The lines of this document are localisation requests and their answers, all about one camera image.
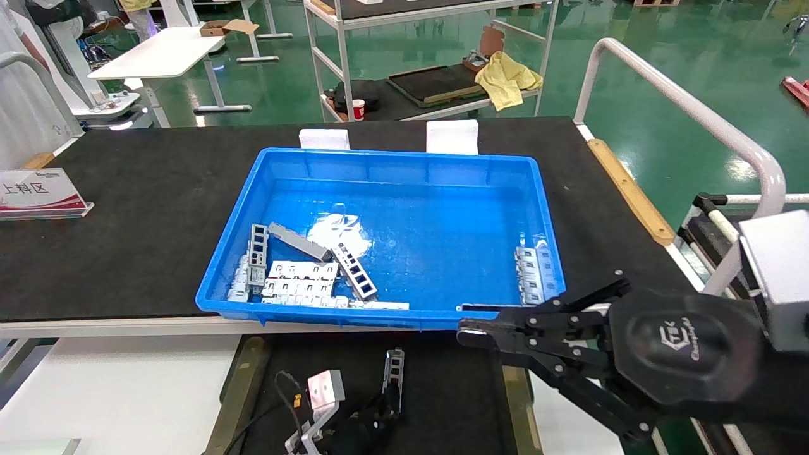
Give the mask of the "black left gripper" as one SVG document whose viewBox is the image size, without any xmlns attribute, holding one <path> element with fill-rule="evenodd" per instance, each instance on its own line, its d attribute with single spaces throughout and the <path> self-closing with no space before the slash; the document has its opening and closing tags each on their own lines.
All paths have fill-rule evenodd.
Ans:
<svg viewBox="0 0 809 455">
<path fill-rule="evenodd" d="M 396 381 L 396 417 L 401 414 L 403 386 Z M 324 443 L 324 454 L 373 454 L 387 437 L 387 398 L 377 394 L 366 411 L 357 411 L 338 423 Z"/>
</svg>

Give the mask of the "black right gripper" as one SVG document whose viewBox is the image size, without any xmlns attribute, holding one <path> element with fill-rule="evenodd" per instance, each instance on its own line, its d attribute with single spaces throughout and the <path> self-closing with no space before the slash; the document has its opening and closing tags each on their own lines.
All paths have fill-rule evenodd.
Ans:
<svg viewBox="0 0 809 455">
<path fill-rule="evenodd" d="M 665 416 L 807 432 L 807 354 L 778 351 L 750 301 L 631 289 L 607 274 L 540 305 L 463 318 L 457 340 L 529 369 L 624 442 L 650 440 Z M 612 394 L 554 356 L 589 340 L 609 354 Z"/>
</svg>

